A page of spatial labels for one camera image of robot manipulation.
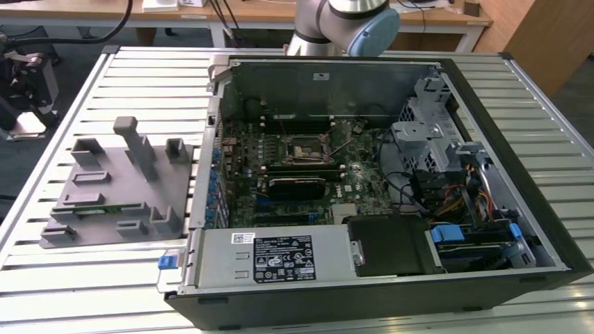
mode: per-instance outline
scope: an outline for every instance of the aluminum table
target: aluminum table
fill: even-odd
[[[168,137],[195,145],[196,174],[208,106],[207,66],[215,53],[280,51],[122,47],[100,56],[0,227],[0,333],[200,333],[156,289],[158,258],[166,250],[183,247],[184,239],[51,250],[38,242],[74,163],[68,149],[86,137],[98,138],[104,147],[123,145],[111,134],[118,116],[139,119],[139,133],[148,135],[154,145],[163,145]],[[454,59],[577,244],[594,260],[594,150],[515,62],[497,54],[390,52],[386,56]],[[192,192],[194,180],[188,180]],[[178,279],[162,277],[160,282],[174,287]],[[557,290],[526,294],[493,310],[235,333],[407,330],[594,333],[594,276]]]

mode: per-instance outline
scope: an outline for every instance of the blue latch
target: blue latch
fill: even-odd
[[[465,233],[458,225],[438,225],[431,229],[434,243],[445,241],[463,241]]]
[[[511,231],[511,235],[514,236],[514,238],[517,240],[522,239],[522,230],[519,229],[518,224],[515,224],[515,223],[510,224],[510,231]]]
[[[159,257],[159,270],[178,269],[178,256],[166,255]]]

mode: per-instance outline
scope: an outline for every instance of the black plastic bracket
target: black plastic bracket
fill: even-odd
[[[514,56],[511,56],[510,52],[498,52],[498,55],[501,56],[501,59],[503,59],[505,61],[515,60],[515,58],[514,58]]]
[[[120,45],[106,45],[102,54],[116,54],[120,51]]]

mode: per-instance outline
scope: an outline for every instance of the warning label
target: warning label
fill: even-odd
[[[315,280],[313,236],[254,239],[256,283]]]

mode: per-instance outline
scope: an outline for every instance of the red wire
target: red wire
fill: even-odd
[[[459,188],[461,186],[465,187],[463,184],[454,184],[453,186],[449,187],[449,189],[446,190],[446,199],[443,200],[443,205],[446,205],[446,202],[447,202],[447,196],[450,196],[450,191],[451,191],[453,189],[455,189],[455,188]]]

